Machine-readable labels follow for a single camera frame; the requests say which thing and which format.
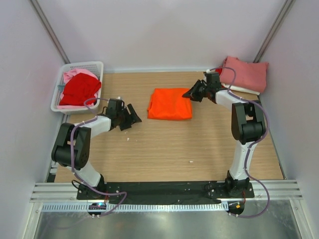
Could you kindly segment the orange t-shirt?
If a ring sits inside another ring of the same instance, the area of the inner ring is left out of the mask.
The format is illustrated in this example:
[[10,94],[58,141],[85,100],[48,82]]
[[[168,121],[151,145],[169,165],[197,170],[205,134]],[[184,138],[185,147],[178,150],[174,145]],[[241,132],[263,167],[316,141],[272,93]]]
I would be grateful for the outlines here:
[[153,120],[190,120],[192,104],[182,95],[187,88],[155,88],[147,108],[148,118]]

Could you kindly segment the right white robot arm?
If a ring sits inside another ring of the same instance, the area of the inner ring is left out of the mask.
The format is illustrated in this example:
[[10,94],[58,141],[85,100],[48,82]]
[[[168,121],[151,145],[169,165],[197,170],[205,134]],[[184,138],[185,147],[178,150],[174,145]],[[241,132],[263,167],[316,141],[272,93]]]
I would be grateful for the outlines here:
[[254,150],[267,133],[259,101],[241,98],[222,86],[217,72],[205,72],[204,79],[184,94],[194,102],[204,98],[231,111],[231,133],[236,140],[234,159],[224,183],[225,193],[240,197],[249,189],[249,169]]

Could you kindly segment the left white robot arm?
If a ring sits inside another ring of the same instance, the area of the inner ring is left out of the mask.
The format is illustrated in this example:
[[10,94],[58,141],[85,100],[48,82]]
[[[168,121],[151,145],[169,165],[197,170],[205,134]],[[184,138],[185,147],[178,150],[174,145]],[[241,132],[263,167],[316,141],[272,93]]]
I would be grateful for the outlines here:
[[[191,103],[201,102],[203,96],[198,82],[191,89],[157,88],[151,94],[148,118],[189,120],[192,118]],[[51,153],[52,160],[67,167],[94,199],[101,199],[107,190],[104,177],[89,162],[91,139],[116,128],[124,131],[142,123],[132,104],[125,104],[121,98],[110,98],[107,103],[102,112],[90,120],[63,123]]]

